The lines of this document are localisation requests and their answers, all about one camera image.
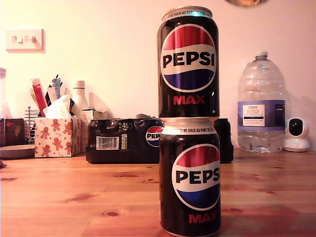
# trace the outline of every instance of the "plate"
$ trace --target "plate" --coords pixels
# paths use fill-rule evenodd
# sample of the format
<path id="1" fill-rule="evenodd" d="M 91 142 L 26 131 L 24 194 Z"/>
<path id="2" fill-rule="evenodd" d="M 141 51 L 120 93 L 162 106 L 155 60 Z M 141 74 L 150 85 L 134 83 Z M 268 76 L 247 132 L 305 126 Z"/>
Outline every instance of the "plate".
<path id="1" fill-rule="evenodd" d="M 34 145 L 18 145 L 0 148 L 1 159 L 23 159 L 34 157 Z"/>

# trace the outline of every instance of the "wood grain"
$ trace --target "wood grain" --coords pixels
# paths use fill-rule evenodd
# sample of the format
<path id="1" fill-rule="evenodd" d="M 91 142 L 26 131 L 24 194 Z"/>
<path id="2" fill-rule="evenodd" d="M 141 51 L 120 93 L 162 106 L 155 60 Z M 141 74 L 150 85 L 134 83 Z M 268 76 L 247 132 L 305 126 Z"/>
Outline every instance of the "wood grain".
<path id="1" fill-rule="evenodd" d="M 167 237 L 157 164 L 73 158 L 5 160 L 2 237 Z M 316 236 L 316 152 L 235 150 L 221 165 L 225 237 Z"/>

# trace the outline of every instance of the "bottle label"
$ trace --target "bottle label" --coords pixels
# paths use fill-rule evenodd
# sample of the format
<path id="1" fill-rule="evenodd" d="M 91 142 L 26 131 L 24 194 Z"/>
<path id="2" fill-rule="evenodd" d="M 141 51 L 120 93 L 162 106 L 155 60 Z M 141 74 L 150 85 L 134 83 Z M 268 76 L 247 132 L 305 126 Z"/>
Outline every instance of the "bottle label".
<path id="1" fill-rule="evenodd" d="M 284 100 L 252 100 L 238 102 L 238 130 L 283 131 Z"/>

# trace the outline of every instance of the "black can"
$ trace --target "black can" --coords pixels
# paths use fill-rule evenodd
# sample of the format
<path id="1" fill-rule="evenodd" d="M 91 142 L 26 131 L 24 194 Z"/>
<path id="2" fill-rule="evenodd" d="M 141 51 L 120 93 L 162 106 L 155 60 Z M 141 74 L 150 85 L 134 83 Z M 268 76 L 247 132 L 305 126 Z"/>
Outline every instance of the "black can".
<path id="1" fill-rule="evenodd" d="M 158 30 L 159 117 L 219 117 L 218 28 L 212 12 L 186 6 Z"/>
<path id="2" fill-rule="evenodd" d="M 219 137 L 213 123 L 168 124 L 160 137 L 160 224 L 177 236 L 221 226 Z"/>

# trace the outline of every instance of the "pepsi logo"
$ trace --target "pepsi logo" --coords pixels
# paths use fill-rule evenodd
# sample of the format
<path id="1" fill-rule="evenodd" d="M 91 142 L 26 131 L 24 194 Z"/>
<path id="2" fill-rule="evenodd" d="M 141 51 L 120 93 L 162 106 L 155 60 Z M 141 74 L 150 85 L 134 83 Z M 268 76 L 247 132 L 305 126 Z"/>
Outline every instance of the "pepsi logo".
<path id="1" fill-rule="evenodd" d="M 159 147 L 159 139 L 161 132 L 163 130 L 163 127 L 150 127 L 146 132 L 146 140 L 149 145 L 153 147 Z"/>
<path id="2" fill-rule="evenodd" d="M 220 197 L 220 155 L 217 147 L 199 144 L 184 150 L 172 167 L 172 185 L 188 207 L 205 211 Z"/>
<path id="3" fill-rule="evenodd" d="M 165 83 L 176 91 L 196 92 L 208 87 L 216 71 L 211 35 L 199 25 L 176 27 L 163 42 L 160 68 Z"/>

